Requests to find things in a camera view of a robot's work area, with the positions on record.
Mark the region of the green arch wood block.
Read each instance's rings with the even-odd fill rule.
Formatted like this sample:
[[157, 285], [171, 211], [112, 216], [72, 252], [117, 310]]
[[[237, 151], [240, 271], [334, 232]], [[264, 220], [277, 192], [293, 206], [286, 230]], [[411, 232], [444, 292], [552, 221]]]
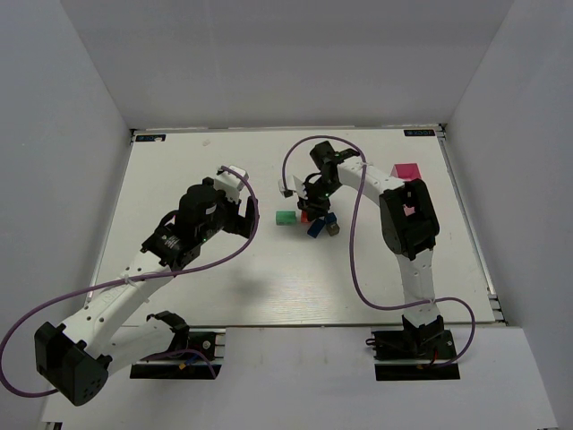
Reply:
[[276, 211], [275, 222], [278, 226], [292, 226], [297, 223], [295, 211]]

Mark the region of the pink plastic box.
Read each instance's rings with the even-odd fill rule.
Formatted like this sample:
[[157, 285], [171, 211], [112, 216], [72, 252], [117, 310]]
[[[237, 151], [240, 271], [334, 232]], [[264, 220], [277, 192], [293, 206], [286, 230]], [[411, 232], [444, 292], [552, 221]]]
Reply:
[[399, 163], [395, 164], [390, 173], [393, 177], [410, 182], [421, 179], [422, 174], [417, 163]]

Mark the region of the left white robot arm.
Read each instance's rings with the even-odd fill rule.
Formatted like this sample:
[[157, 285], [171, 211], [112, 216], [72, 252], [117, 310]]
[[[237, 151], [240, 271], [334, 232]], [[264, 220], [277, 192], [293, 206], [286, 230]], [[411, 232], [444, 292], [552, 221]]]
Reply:
[[217, 233], [253, 240], [259, 222], [255, 195], [249, 195], [245, 213], [239, 212], [241, 192], [250, 187], [247, 173], [235, 166], [222, 167], [214, 177], [190, 186], [117, 280], [58, 325], [46, 322], [37, 329], [39, 374], [79, 407], [116, 371], [142, 358], [187, 353], [189, 326], [177, 314], [152, 314], [129, 332], [121, 327], [167, 283], [191, 272], [189, 263]]

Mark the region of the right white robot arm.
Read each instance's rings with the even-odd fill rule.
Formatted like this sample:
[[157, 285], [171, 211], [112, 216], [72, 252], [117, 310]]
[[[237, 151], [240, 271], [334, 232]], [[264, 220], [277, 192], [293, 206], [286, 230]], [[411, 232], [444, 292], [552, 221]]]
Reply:
[[307, 233], [316, 237], [326, 229], [335, 236], [338, 222], [330, 211], [330, 196], [347, 186], [380, 210], [381, 235], [397, 257], [404, 294], [403, 330], [388, 346], [411, 357], [420, 357], [444, 332], [435, 304], [432, 252], [439, 222], [425, 182], [406, 181], [366, 163], [357, 149], [336, 151], [320, 142], [310, 151], [317, 171], [301, 181], [292, 177], [297, 207], [312, 223]]

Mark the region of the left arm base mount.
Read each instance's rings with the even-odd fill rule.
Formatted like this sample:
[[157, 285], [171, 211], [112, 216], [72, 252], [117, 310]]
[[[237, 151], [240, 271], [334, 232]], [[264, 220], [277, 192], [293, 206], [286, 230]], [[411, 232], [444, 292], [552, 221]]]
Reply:
[[132, 380], [215, 380], [224, 363], [226, 331], [192, 329], [187, 341], [170, 346], [168, 356], [138, 361], [131, 366]]

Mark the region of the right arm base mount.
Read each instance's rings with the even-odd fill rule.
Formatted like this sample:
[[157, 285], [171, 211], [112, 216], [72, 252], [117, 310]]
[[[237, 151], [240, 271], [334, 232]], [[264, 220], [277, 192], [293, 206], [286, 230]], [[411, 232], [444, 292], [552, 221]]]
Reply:
[[460, 379], [457, 363], [444, 365], [457, 355], [450, 330], [424, 346], [421, 352], [407, 348], [403, 331], [373, 331], [365, 341], [374, 356], [377, 382], [429, 382]]

